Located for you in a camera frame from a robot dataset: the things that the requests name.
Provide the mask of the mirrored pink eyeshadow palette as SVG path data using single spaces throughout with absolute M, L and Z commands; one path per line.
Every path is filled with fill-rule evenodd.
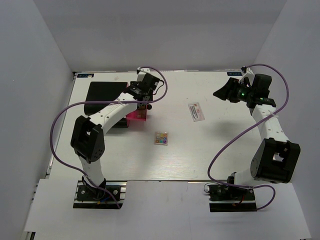
M 137 118 L 145 120 L 147 117 L 147 106 L 142 105 L 137 109 Z

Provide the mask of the clear false eyelash box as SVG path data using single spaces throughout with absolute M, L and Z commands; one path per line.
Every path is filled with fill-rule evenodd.
M 199 102 L 189 103 L 188 109 L 190 111 L 193 122 L 199 122 L 199 121 L 205 120 L 205 116 Z

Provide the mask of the pink black makeup drawer organizer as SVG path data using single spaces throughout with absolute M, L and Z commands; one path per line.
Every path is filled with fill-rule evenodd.
M 114 101 L 121 92 L 128 87 L 127 82 L 99 82 L 92 81 L 89 85 L 89 89 L 86 95 L 86 102 L 101 102 L 101 101 Z M 96 114 L 108 104 L 85 104 L 84 105 L 84 114 L 86 116 L 91 116 Z M 152 109 L 152 105 L 148 104 L 147 112 Z M 130 122 L 132 121 L 146 121 L 146 119 L 137 118 L 137 110 L 127 114 L 124 118 L 119 120 L 113 127 L 114 128 L 128 128 Z

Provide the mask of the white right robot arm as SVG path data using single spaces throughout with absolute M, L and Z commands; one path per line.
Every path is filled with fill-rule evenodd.
M 229 78 L 213 96 L 231 103 L 245 102 L 261 138 L 250 167 L 233 173 L 227 180 L 226 195 L 236 200 L 244 188 L 263 184 L 287 184 L 293 176 L 301 148 L 284 133 L 277 117 L 276 103 L 269 97 L 272 78 L 246 73 L 241 79 Z

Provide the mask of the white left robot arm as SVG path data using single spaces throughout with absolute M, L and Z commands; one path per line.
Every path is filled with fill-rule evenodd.
M 105 134 L 120 120 L 141 108 L 148 108 L 162 79 L 144 72 L 137 80 L 126 84 L 111 103 L 86 117 L 79 116 L 74 124 L 70 145 L 78 156 L 88 193 L 99 200 L 106 193 L 106 179 L 102 173 L 101 157 L 105 151 Z

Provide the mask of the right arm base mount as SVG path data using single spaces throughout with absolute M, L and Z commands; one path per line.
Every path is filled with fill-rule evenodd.
M 204 193 L 209 196 L 211 213 L 256 212 L 256 198 L 252 189 L 214 184 L 204 185 Z

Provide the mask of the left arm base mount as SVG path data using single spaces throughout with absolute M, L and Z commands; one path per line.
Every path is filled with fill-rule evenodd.
M 106 182 L 106 189 L 116 199 L 120 208 L 125 200 L 126 187 L 127 182 Z M 118 205 L 110 194 L 101 190 L 93 190 L 92 187 L 85 186 L 81 181 L 78 181 L 73 201 L 74 209 L 119 210 Z

